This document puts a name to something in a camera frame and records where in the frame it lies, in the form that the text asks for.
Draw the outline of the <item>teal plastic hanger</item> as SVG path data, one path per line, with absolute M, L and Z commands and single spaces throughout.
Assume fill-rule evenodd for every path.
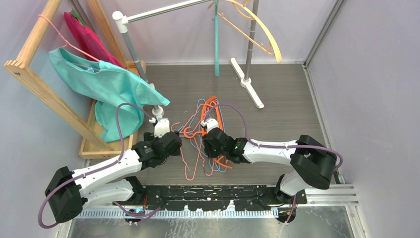
M 219 23 L 218 23 L 218 1 L 213 1 L 214 5 L 214 74 L 215 76 L 220 75 L 219 67 Z

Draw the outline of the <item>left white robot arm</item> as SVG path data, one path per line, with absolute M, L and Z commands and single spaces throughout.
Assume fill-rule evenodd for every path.
M 133 173 L 155 168 L 168 157 L 180 155 L 182 145 L 179 133 L 173 131 L 162 137 L 145 133 L 144 138 L 122 154 L 93 166 L 56 170 L 45 190 L 46 203 L 56 223 L 65 223 L 84 209 L 106 203 L 140 204 L 145 188 Z

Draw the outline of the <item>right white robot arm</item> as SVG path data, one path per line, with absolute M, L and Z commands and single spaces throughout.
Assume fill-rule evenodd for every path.
M 274 195 L 286 204 L 300 191 L 314 187 L 330 187 L 337 156 L 308 135 L 288 142 L 263 142 L 232 138 L 219 128 L 213 128 L 203 138 L 205 152 L 211 158 L 224 156 L 233 163 L 267 162 L 292 167 L 292 172 L 280 176 Z

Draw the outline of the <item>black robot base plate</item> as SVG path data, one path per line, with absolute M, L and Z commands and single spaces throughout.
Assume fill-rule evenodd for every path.
M 150 218 L 275 218 L 295 219 L 306 192 L 283 195 L 270 185 L 146 185 L 136 182 L 126 201 L 113 202 L 125 220 L 139 223 Z

